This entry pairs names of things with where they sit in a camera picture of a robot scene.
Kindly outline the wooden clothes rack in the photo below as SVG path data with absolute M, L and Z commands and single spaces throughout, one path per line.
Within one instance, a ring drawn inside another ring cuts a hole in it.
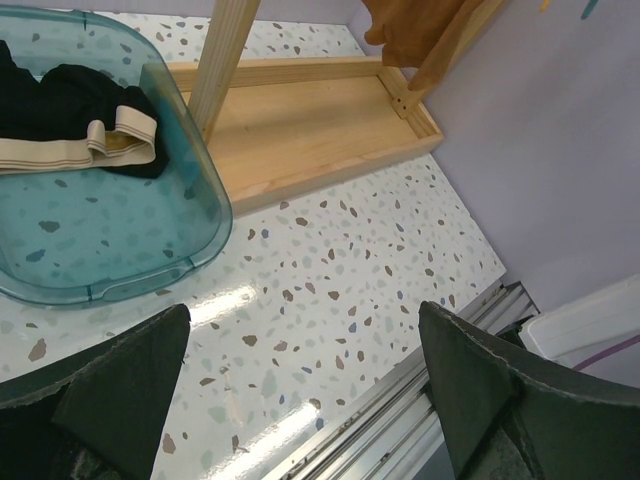
M 142 73 L 195 129 L 203 167 L 242 214 L 427 154 L 444 139 L 378 57 L 245 60 L 255 1 L 219 1 L 201 58 Z

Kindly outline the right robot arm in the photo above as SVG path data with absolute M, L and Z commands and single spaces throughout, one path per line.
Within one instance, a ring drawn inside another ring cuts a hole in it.
M 639 342 L 639 277 L 631 276 L 527 320 L 519 339 L 546 359 L 578 371 Z

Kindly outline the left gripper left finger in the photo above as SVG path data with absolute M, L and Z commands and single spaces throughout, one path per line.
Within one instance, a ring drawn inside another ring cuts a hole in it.
M 2 382 L 2 478 L 150 478 L 190 330 L 177 304 Z

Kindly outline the brown underwear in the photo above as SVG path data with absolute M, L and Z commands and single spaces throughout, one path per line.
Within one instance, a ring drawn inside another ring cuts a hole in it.
M 446 75 L 480 0 L 364 0 L 371 16 L 365 41 L 382 48 L 386 66 L 414 68 L 411 91 L 430 90 Z

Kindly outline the teal transparent plastic tub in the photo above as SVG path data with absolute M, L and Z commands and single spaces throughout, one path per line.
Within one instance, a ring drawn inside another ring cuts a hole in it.
M 192 124 L 143 76 L 165 63 L 141 34 L 92 13 L 5 6 L 1 46 L 41 79 L 81 65 L 139 87 L 159 115 L 169 164 L 156 179 L 100 168 L 1 172 L 1 290 L 48 306 L 114 302 L 183 278 L 223 249 L 232 208 Z

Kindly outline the teal plastic hanger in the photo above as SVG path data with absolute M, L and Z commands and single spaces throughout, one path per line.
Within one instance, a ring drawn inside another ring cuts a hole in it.
M 580 16 L 581 20 L 587 20 L 596 8 L 599 0 L 588 0 Z

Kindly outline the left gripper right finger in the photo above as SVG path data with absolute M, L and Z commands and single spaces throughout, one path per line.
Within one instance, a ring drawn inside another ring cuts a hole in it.
M 636 479 L 639 391 L 545 360 L 424 301 L 428 398 L 458 479 Z

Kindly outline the yellow clothespin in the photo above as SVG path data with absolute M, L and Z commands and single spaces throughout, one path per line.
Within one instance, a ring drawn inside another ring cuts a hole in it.
M 545 11 L 548 9 L 548 7 L 549 7 L 550 3 L 551 3 L 551 1 L 550 1 L 550 0 L 543 0 L 543 1 L 541 2 L 540 7 L 539 7 L 539 12 L 540 12 L 540 13 L 545 12 Z

